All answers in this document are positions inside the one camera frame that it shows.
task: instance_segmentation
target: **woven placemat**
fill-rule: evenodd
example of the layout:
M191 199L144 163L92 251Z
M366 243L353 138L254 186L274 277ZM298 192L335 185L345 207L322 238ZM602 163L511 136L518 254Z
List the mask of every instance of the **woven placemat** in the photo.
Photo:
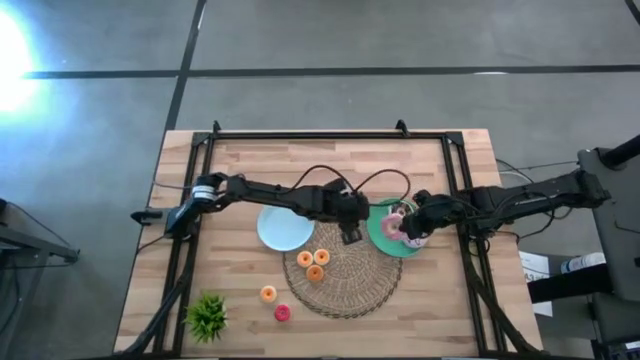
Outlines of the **woven placemat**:
M284 273L295 297L310 310L330 318L352 319L366 315L384 304L402 276L402 259L382 253L371 242L364 222L359 227L363 239L342 243L336 224L317 222L311 239L299 249L283 255ZM329 251L324 279L307 280L306 269L297 263L303 250L312 254Z

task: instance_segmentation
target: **light blue plate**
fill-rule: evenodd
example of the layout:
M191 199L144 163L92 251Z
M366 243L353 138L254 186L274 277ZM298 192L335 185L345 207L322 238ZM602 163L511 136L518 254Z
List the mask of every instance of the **light blue plate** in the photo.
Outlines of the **light blue plate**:
M313 221L289 209L265 206L258 215L258 236L273 250L299 248L311 237L313 226Z

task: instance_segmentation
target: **white paper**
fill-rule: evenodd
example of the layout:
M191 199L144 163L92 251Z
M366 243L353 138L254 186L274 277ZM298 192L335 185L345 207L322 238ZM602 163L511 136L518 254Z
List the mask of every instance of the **white paper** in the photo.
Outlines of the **white paper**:
M627 346L627 350L637 349L637 348L640 348L640 341L634 341L632 343L626 343L625 345Z
M549 259L546 256L520 251L520 261L527 282L549 277ZM553 316L551 301L533 304L533 312L545 316Z

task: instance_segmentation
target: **bright light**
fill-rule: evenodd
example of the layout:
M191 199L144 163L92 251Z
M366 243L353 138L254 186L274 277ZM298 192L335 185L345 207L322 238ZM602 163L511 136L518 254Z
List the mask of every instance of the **bright light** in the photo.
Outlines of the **bright light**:
M33 80L21 79L32 70L29 48L18 24L0 10L0 111L14 111L34 92Z

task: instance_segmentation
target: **small succulent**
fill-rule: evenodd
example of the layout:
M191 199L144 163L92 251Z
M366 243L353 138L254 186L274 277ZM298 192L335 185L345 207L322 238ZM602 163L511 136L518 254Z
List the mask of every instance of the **small succulent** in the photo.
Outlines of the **small succulent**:
M224 298L203 293L200 300L187 307L184 322L191 326L191 334L197 343L213 342L216 337L220 339L220 331L227 327Z

